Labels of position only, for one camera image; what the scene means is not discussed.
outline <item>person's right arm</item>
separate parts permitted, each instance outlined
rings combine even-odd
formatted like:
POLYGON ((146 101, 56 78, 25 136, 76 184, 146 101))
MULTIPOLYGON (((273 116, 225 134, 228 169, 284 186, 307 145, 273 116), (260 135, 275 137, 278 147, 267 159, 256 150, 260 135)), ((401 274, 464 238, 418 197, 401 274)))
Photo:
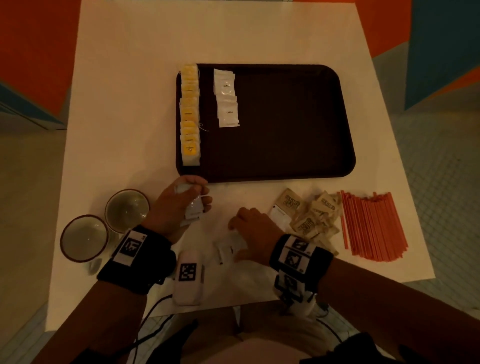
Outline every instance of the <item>person's right arm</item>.
MULTIPOLYGON (((268 266, 284 234, 257 209, 241 208, 230 220, 248 250, 237 260, 268 266)), ((334 258, 318 283, 318 300, 327 302, 357 330, 401 359, 404 345, 434 363, 480 363, 480 321, 401 283, 334 258)))

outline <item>person's left hand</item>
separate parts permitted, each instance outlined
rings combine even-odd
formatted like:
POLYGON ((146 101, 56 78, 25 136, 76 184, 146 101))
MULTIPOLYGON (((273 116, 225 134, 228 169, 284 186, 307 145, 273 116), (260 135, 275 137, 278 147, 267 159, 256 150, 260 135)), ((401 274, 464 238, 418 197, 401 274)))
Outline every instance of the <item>person's left hand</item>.
MULTIPOLYGON (((187 206, 199 195, 205 195, 210 190, 206 187, 207 180, 199 176, 181 176, 168 186, 158 197, 141 225, 149 230, 165 236, 172 244, 180 240, 187 226, 180 227, 184 219, 187 206), (175 186, 182 183, 191 183, 189 190, 175 193, 175 186)), ((204 212, 212 206, 210 196, 202 196, 204 212)))

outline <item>wrist strap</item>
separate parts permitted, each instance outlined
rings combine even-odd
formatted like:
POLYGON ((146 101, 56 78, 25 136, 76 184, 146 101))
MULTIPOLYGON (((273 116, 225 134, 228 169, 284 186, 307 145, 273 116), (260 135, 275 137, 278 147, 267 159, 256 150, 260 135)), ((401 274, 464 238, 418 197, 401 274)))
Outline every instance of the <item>wrist strap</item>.
POLYGON ((171 243, 164 236, 139 225, 127 232, 112 258, 97 275, 133 293, 147 294, 168 277, 177 263, 171 243))
POLYGON ((317 292, 318 282, 327 272, 333 254, 308 243, 294 235, 283 235, 270 256, 270 266, 288 281, 286 286, 304 287, 305 291, 317 292))

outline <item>tabletop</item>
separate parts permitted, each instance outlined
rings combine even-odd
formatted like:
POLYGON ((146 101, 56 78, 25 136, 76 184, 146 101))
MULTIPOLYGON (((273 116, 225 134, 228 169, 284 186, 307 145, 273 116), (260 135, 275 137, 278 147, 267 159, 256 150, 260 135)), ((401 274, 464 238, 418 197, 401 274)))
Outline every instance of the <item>tabletop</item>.
MULTIPOLYGON (((212 184, 212 210, 174 248, 201 249, 210 262, 204 303, 175 307, 169 300, 153 315, 275 299, 272 269, 253 262, 217 265, 212 243, 228 234, 227 222, 241 206, 268 212, 287 187, 302 197, 323 189, 358 195, 390 191, 409 244, 403 258, 379 263, 352 256, 343 248, 341 233, 332 239, 338 257, 399 282, 434 278, 355 4, 83 1, 47 330, 58 329, 96 281, 83 264, 62 255, 59 238, 65 225, 82 214, 103 217, 108 198, 124 188, 143 191, 153 201, 178 176, 175 87, 186 63, 332 68, 340 78, 357 163, 351 174, 337 179, 212 184)), ((170 280, 152 288, 147 309, 171 290, 170 280)))

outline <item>mug rim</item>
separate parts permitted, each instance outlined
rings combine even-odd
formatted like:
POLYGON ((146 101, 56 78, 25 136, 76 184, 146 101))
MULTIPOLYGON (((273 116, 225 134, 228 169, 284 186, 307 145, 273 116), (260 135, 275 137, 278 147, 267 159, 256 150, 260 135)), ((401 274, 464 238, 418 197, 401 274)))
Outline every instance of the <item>mug rim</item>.
POLYGON ((122 192, 125 192, 125 191, 135 191, 135 192, 138 192, 139 194, 141 194, 141 195, 144 197, 144 199, 145 199, 145 201, 147 202, 147 204, 148 204, 148 211, 150 211, 150 209, 151 209, 150 201, 148 200, 148 197, 147 197, 142 191, 139 191, 139 190, 134 189, 134 188, 125 188, 125 189, 123 189, 123 190, 120 190, 120 191, 115 192, 115 193, 108 199, 107 203, 105 204, 105 209, 104 209, 104 211, 103 211, 103 215, 105 216, 105 222, 107 223, 108 227, 109 227, 110 229, 112 229, 112 231, 114 231, 114 232, 116 232, 116 233, 118 233, 118 234, 124 234, 126 231, 118 231, 118 230, 115 230, 113 227, 111 227, 111 225, 110 225, 109 222, 108 222, 108 218, 107 218, 107 207, 108 207, 108 204, 110 203, 110 201, 112 200, 112 198, 114 198, 116 195, 118 195, 118 194, 120 194, 120 193, 122 193, 122 192))
POLYGON ((107 225, 105 224, 105 222, 100 218, 98 217, 97 215, 92 215, 92 214, 85 214, 85 215, 80 215, 80 216, 77 216, 76 218, 74 218, 72 221, 70 221, 64 228, 63 228, 63 231, 61 232, 61 236, 60 236, 60 250, 63 254, 63 256, 65 258, 67 258, 68 260, 71 260, 72 262, 75 262, 75 263, 86 263, 86 262, 89 262, 90 260, 92 259, 95 259, 96 257, 98 257, 100 254, 103 253, 103 251, 105 250, 105 248, 107 247, 107 244, 108 244, 108 239, 109 239, 109 232, 108 232, 108 227, 107 225), (88 258, 88 259, 84 259, 84 260, 78 260, 78 259, 73 259, 72 257, 68 256, 67 253, 65 252, 65 249, 63 249, 63 235, 65 233, 65 231, 68 229, 68 227, 75 221, 75 220, 78 220, 80 218, 96 218, 97 220, 99 220, 103 226, 105 227, 105 231, 107 232, 107 236, 105 238, 105 243, 103 244, 102 246, 102 249, 100 249, 100 251, 94 255, 93 257, 91 258, 88 258))

